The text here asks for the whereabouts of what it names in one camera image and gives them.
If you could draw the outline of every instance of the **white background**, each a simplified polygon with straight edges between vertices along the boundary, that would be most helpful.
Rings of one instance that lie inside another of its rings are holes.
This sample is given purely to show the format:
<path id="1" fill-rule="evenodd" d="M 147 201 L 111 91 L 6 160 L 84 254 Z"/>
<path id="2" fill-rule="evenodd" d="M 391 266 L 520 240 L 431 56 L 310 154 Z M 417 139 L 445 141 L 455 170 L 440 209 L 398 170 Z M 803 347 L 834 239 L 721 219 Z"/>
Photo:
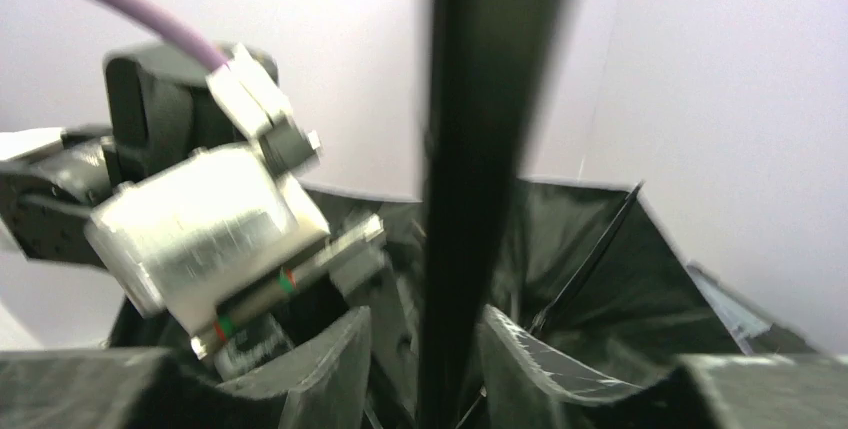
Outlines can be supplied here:
<path id="1" fill-rule="evenodd" d="M 308 181 L 417 195 L 429 0 L 155 1 L 275 56 L 326 149 Z M 848 350 L 846 1 L 570 0 L 525 172 L 646 179 L 681 255 Z M 0 0 L 0 130 L 106 122 L 103 55 L 148 37 L 88 0 Z M 0 348 L 96 341 L 120 300 L 15 256 L 0 277 Z"/>

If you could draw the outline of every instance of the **black fabric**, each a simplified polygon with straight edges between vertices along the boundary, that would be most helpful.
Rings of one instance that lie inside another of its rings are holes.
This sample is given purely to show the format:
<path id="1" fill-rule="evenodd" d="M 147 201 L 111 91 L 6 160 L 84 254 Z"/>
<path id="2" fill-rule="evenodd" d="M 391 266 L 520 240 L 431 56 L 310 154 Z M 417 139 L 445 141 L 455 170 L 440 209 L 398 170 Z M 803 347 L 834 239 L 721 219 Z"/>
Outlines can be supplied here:
<path id="1" fill-rule="evenodd" d="M 528 326 L 571 278 L 612 222 L 627 191 L 518 182 L 490 303 L 507 314 L 520 291 Z M 311 191 L 331 226 L 359 211 L 385 219 L 387 246 L 407 315 L 416 328 L 423 293 L 419 203 L 381 202 Z M 611 376 L 635 384 L 655 381 L 682 353 L 738 353 L 733 338 L 636 204 L 592 276 L 541 337 Z"/>
<path id="2" fill-rule="evenodd" d="M 158 348 L 0 353 L 0 427 L 355 429 L 371 318 L 348 311 L 314 339 L 215 385 Z"/>
<path id="3" fill-rule="evenodd" d="M 845 427 L 844 362 L 689 355 L 640 387 L 590 368 L 487 307 L 478 326 L 491 429 Z"/>

